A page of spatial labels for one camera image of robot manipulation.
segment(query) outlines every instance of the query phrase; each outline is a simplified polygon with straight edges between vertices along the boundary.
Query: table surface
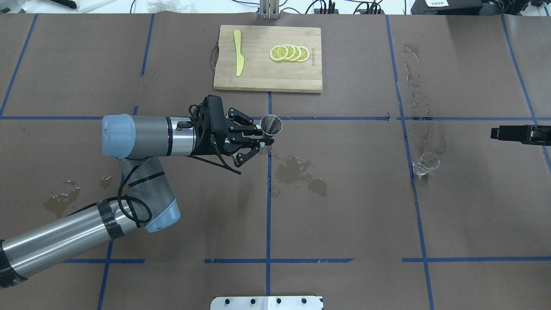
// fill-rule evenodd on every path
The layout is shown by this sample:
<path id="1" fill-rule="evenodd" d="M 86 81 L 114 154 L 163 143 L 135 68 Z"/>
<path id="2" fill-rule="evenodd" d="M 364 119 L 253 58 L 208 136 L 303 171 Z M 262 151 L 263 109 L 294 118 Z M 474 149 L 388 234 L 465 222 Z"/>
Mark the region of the table surface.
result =
<path id="1" fill-rule="evenodd" d="M 323 92 L 214 90 L 221 24 L 321 28 Z M 2 308 L 208 309 L 215 296 L 263 295 L 323 296 L 326 309 L 551 308 L 549 150 L 489 137 L 551 125 L 551 42 L 533 31 L 551 19 L 6 14 L 0 28 L 11 34 L 0 42 L 3 239 L 115 195 L 104 115 L 185 115 L 214 94 L 283 119 L 271 155 L 241 176 L 162 158 L 177 224 L 43 271 L 4 290 Z M 425 152 L 441 166 L 414 178 Z"/>

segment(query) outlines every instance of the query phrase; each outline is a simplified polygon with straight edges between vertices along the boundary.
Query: blue joint cap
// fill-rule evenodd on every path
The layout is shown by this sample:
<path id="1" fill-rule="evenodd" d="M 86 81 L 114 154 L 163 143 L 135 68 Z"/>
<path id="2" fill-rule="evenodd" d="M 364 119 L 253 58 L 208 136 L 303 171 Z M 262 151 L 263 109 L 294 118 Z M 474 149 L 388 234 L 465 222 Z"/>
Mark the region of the blue joint cap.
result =
<path id="1" fill-rule="evenodd" d="M 145 225 L 147 232 L 158 232 L 161 229 L 169 227 L 180 219 L 180 209 L 176 203 L 176 198 L 166 207 L 161 214 Z"/>
<path id="2" fill-rule="evenodd" d="M 136 142 L 136 126 L 128 114 L 106 115 L 101 119 L 101 142 L 105 156 L 125 158 Z"/>

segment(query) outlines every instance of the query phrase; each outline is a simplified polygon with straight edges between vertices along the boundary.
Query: water spill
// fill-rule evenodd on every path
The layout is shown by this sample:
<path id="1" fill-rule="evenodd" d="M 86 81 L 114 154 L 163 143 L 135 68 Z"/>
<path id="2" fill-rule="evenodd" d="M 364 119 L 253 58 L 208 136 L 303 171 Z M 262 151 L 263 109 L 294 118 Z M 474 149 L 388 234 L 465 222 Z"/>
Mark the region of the water spill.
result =
<path id="1" fill-rule="evenodd" d="M 275 177 L 285 185 L 294 184 L 298 181 L 311 181 L 312 174 L 306 171 L 311 164 L 310 161 L 303 164 L 296 157 L 286 158 L 277 167 Z"/>
<path id="2" fill-rule="evenodd" d="M 405 44 L 402 51 L 405 78 L 408 89 L 414 88 L 411 91 L 412 115 L 420 117 L 428 117 L 435 113 L 434 102 L 430 102 L 430 99 L 421 85 L 421 68 L 420 52 L 416 44 Z M 414 132 L 413 137 L 417 137 L 419 140 L 419 154 L 426 152 L 435 152 L 442 154 L 446 152 L 446 136 L 445 136 L 445 124 L 442 122 L 416 122 L 412 124 L 412 130 Z"/>
<path id="3" fill-rule="evenodd" d="M 278 184 L 283 183 L 286 186 L 294 184 L 297 189 L 301 187 L 297 183 L 306 182 L 306 188 L 310 191 L 322 197 L 327 197 L 327 183 L 321 178 L 314 178 L 312 176 L 312 173 L 308 171 L 311 165 L 311 161 L 301 162 L 296 157 L 284 158 L 275 171 L 275 178 L 278 180 Z M 275 186 L 272 189 L 272 197 L 275 198 L 280 194 L 281 189 Z"/>
<path id="4" fill-rule="evenodd" d="M 310 181 L 308 183 L 308 189 L 322 197 L 327 197 L 327 183 L 325 183 L 321 178 Z"/>
<path id="5" fill-rule="evenodd" d="M 113 177 L 110 175 L 104 175 L 103 178 L 101 178 L 100 186 L 104 189 L 107 189 L 109 186 L 111 186 L 111 183 L 113 182 Z"/>
<path id="6" fill-rule="evenodd" d="M 54 212 L 57 218 L 61 218 L 67 207 L 77 200 L 79 193 L 80 187 L 73 189 L 69 194 L 54 195 L 53 191 L 50 191 L 50 199 L 42 205 L 46 210 Z"/>
<path id="7" fill-rule="evenodd" d="M 279 187 L 272 188 L 272 198 L 277 198 L 281 194 L 281 189 Z"/>

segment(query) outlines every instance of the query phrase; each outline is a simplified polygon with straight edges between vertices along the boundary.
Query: cutting board handle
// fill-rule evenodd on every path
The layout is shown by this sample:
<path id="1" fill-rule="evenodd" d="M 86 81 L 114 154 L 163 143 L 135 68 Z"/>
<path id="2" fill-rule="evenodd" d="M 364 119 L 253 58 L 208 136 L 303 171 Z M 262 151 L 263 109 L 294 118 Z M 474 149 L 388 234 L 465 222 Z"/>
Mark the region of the cutting board handle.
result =
<path id="1" fill-rule="evenodd" d="M 214 50 L 218 50 L 218 54 L 220 54 L 220 49 L 218 48 L 218 42 L 216 42 L 216 45 L 212 48 L 212 51 L 210 51 L 210 66 L 212 67 L 212 70 L 216 71 L 216 63 L 218 62 L 218 54 L 216 55 L 216 62 L 214 62 Z"/>

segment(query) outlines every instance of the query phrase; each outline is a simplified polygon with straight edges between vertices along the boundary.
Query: metal jigger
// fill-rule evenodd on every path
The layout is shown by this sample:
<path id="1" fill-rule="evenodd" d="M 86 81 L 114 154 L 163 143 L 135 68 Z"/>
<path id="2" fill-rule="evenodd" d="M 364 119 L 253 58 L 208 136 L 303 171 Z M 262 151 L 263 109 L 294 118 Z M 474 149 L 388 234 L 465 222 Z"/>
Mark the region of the metal jigger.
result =
<path id="1" fill-rule="evenodd" d="M 260 120 L 260 129 L 264 133 L 264 138 L 269 139 L 281 132 L 283 123 L 279 117 L 268 114 Z M 272 146 L 264 146 L 260 148 L 260 154 L 267 154 L 272 150 Z"/>

